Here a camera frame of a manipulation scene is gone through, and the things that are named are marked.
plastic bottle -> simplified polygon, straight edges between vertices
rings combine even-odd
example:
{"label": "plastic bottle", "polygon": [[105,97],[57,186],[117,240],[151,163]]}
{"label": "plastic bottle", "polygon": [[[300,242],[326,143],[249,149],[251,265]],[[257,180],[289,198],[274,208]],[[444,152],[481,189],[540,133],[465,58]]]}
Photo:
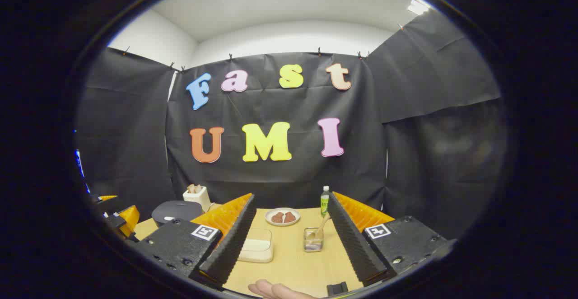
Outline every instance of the plastic bottle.
{"label": "plastic bottle", "polygon": [[322,217],[327,214],[327,204],[329,204],[329,186],[323,186],[322,193]]}

foam letter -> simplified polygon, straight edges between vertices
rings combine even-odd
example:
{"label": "foam letter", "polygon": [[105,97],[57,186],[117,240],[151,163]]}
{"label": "foam letter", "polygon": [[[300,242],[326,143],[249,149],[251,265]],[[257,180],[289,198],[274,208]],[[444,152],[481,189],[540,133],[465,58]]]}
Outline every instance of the foam letter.
{"label": "foam letter", "polygon": [[339,135],[337,134],[337,125],[339,124],[339,119],[324,118],[319,120],[317,123],[322,127],[323,131],[324,149],[322,151],[322,156],[336,157],[338,155],[342,155],[345,150],[339,146]]}
{"label": "foam letter", "polygon": [[205,73],[186,87],[186,90],[191,93],[193,110],[200,109],[209,101],[209,97],[203,95],[203,93],[209,93],[209,85],[207,81],[210,79],[211,75],[209,73]]}
{"label": "foam letter", "polygon": [[289,153],[289,147],[287,146],[289,123],[277,122],[273,124],[267,137],[265,137],[257,124],[247,124],[243,126],[242,130],[247,136],[243,161],[258,161],[259,157],[255,154],[255,148],[259,151],[263,160],[267,160],[271,148],[273,148],[271,160],[284,161],[291,159],[291,153]]}
{"label": "foam letter", "polygon": [[351,88],[351,82],[345,81],[343,78],[344,74],[349,73],[349,70],[341,68],[341,64],[336,63],[326,68],[326,72],[331,74],[331,83],[333,86],[339,90],[347,90]]}
{"label": "foam letter", "polygon": [[221,89],[223,91],[235,90],[237,93],[245,91],[247,89],[247,76],[247,72],[243,70],[231,71],[225,75],[227,79],[221,84]]}
{"label": "foam letter", "polygon": [[283,65],[279,70],[281,78],[279,79],[279,84],[282,88],[297,88],[303,84],[303,75],[299,73],[303,72],[303,68],[298,64],[287,64]]}
{"label": "foam letter", "polygon": [[213,136],[213,151],[205,153],[203,151],[203,135],[205,135],[204,128],[196,128],[189,132],[191,135],[191,149],[192,156],[200,163],[214,163],[221,157],[221,134],[225,132],[222,127],[212,127],[209,133]]}

white ceiling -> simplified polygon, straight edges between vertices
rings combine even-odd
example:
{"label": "white ceiling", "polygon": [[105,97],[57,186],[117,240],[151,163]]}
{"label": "white ceiling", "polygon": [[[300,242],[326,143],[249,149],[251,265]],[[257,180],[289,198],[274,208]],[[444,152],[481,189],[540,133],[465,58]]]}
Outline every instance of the white ceiling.
{"label": "white ceiling", "polygon": [[223,33],[293,20],[332,20],[398,31],[411,0],[163,0],[153,7],[202,42]]}

wooden spoon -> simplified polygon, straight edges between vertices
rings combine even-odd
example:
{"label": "wooden spoon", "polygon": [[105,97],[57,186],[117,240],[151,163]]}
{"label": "wooden spoon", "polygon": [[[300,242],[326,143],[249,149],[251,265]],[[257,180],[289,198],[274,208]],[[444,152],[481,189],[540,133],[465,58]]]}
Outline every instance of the wooden spoon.
{"label": "wooden spoon", "polygon": [[327,222],[328,219],[329,219],[329,213],[326,213],[326,216],[323,218],[323,222],[319,226],[319,228],[317,228],[316,231],[313,231],[312,233],[307,235],[307,237],[305,239],[307,239],[307,240],[317,239],[317,234],[319,233],[320,230],[323,230],[323,226],[325,225],[325,223]]}

clear plastic container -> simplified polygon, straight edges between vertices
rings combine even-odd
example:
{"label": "clear plastic container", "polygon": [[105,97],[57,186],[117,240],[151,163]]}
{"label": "clear plastic container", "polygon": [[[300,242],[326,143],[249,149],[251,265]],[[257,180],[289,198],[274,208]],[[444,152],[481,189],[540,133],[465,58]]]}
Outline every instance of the clear plastic container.
{"label": "clear plastic container", "polygon": [[266,263],[273,260],[273,239],[268,229],[249,229],[238,260]]}
{"label": "clear plastic container", "polygon": [[307,236],[314,233],[319,227],[305,228],[303,231],[303,249],[306,252],[320,252],[323,249],[323,229],[319,231],[316,239],[307,239]]}

